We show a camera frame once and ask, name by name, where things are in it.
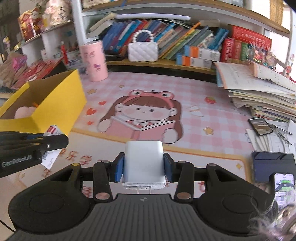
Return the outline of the pink cylindrical container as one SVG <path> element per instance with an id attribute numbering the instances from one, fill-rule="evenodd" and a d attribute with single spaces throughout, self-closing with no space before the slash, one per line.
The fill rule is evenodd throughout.
<path id="1" fill-rule="evenodd" d="M 99 82 L 108 77 L 103 42 L 95 41 L 79 47 L 89 80 Z"/>

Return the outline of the small white red box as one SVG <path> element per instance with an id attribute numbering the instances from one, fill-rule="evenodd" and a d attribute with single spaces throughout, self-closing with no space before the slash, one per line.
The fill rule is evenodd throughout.
<path id="1" fill-rule="evenodd" d="M 50 125 L 46 132 L 44 132 L 43 137 L 51 137 L 61 134 L 61 130 L 56 125 Z M 52 168 L 61 151 L 61 149 L 57 149 L 57 147 L 58 145 L 55 145 L 55 143 L 47 144 L 47 149 L 43 153 L 41 164 L 48 170 Z"/>

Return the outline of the orange white box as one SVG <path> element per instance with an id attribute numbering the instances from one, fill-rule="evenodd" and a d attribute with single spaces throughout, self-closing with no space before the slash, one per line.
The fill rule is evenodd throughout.
<path id="1" fill-rule="evenodd" d="M 200 48 L 197 46 L 185 46 L 184 55 L 186 57 L 201 58 L 214 62 L 220 61 L 220 52 L 216 50 Z"/>
<path id="2" fill-rule="evenodd" d="M 187 57 L 181 54 L 176 55 L 176 64 L 182 66 L 190 66 L 197 68 L 211 69 L 212 61 L 201 58 Z"/>

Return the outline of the beige folded blanket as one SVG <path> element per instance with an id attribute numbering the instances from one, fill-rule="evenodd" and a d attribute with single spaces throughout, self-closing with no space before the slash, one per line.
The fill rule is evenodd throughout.
<path id="1" fill-rule="evenodd" d="M 15 78 L 15 71 L 13 69 L 13 59 L 16 57 L 22 57 L 22 54 L 13 52 L 8 55 L 7 60 L 1 64 L 0 67 L 0 80 L 1 80 L 1 87 L 8 87 L 12 86 L 12 83 Z"/>

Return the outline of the red plastic bag sheet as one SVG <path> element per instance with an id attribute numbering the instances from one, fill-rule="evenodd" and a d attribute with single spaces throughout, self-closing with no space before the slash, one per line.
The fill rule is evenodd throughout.
<path id="1" fill-rule="evenodd" d="M 62 59 L 34 62 L 13 83 L 11 89 L 18 90 L 26 82 L 35 79 L 44 79 L 52 75 L 66 71 L 67 68 Z"/>

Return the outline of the black smartphone lit screen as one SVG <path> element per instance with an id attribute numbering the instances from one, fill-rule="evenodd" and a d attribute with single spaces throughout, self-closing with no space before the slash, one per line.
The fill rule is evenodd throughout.
<path id="1" fill-rule="evenodd" d="M 274 174 L 274 198 L 279 209 L 295 201 L 295 179 L 291 173 Z"/>

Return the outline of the wooden bookshelf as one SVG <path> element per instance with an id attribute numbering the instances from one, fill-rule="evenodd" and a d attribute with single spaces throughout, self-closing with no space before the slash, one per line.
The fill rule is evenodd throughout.
<path id="1" fill-rule="evenodd" d="M 184 55 L 185 46 L 197 46 L 220 52 L 220 61 L 246 64 L 250 48 L 271 49 L 232 38 L 231 26 L 239 26 L 270 38 L 271 33 L 286 37 L 284 51 L 292 43 L 292 30 L 286 29 L 256 12 L 221 1 L 72 1 L 73 21 L 79 45 L 102 40 L 107 54 L 120 56 L 108 65 L 127 65 L 184 69 L 215 74 L 211 69 L 176 64 L 176 55 Z M 128 61 L 128 44 L 139 30 L 149 30 L 159 46 L 156 62 Z"/>

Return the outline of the stack of papers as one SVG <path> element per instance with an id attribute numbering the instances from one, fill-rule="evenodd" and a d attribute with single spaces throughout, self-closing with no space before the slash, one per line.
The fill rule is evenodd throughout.
<path id="1" fill-rule="evenodd" d="M 217 85 L 228 91 L 237 108 L 253 117 L 295 121 L 295 82 L 263 65 L 216 62 Z"/>

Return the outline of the red santa pen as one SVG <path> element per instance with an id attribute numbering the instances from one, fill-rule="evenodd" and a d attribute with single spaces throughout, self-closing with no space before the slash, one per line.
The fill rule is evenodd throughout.
<path id="1" fill-rule="evenodd" d="M 67 57 L 67 50 L 66 50 L 64 41 L 61 41 L 61 52 L 63 55 L 64 63 L 67 65 L 68 64 L 68 57 Z"/>

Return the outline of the white quilted pearl handbag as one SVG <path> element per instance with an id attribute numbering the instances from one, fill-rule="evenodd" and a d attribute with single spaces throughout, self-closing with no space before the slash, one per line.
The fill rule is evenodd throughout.
<path id="1" fill-rule="evenodd" d="M 137 37 L 141 34 L 149 36 L 148 42 L 138 42 Z M 128 44 L 128 61 L 130 62 L 156 62 L 159 59 L 159 46 L 154 41 L 154 36 L 149 30 L 139 30 L 132 38 L 132 42 Z"/>

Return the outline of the red thick book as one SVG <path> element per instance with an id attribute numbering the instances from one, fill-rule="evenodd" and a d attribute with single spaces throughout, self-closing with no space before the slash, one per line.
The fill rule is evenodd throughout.
<path id="1" fill-rule="evenodd" d="M 255 44 L 263 47 L 266 50 L 271 49 L 272 39 L 270 39 L 260 33 L 254 32 L 252 30 L 232 25 L 231 26 L 231 35 L 232 35 L 232 38 L 234 38 L 236 40 L 240 40 L 240 41 L 245 42 L 247 44 L 255 43 Z"/>

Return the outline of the yellow cardboard box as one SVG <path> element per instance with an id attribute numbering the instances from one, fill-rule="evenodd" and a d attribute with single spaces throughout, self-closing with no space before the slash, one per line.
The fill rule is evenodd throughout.
<path id="1" fill-rule="evenodd" d="M 68 135 L 86 103 L 78 70 L 32 80 L 1 106 L 1 131 L 44 133 L 50 125 L 57 125 Z M 20 107 L 35 104 L 30 116 L 15 118 Z"/>

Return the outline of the small black phone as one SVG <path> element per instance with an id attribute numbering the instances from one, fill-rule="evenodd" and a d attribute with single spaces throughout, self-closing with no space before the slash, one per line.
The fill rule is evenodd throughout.
<path id="1" fill-rule="evenodd" d="M 273 129 L 264 118 L 250 118 L 248 122 L 258 136 L 268 135 L 273 132 Z"/>

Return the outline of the orange white box lower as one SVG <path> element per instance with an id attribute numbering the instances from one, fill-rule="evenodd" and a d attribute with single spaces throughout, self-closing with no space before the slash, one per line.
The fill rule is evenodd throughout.
<path id="1" fill-rule="evenodd" d="M 182 66 L 190 66 L 197 68 L 211 69 L 212 61 L 201 58 L 187 57 L 181 54 L 176 55 L 176 64 Z"/>

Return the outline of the white charger adapter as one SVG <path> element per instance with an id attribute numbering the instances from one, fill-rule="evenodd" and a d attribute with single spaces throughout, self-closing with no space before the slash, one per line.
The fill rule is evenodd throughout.
<path id="1" fill-rule="evenodd" d="M 125 145 L 122 185 L 128 190 L 161 190 L 165 188 L 163 143 L 129 141 Z"/>

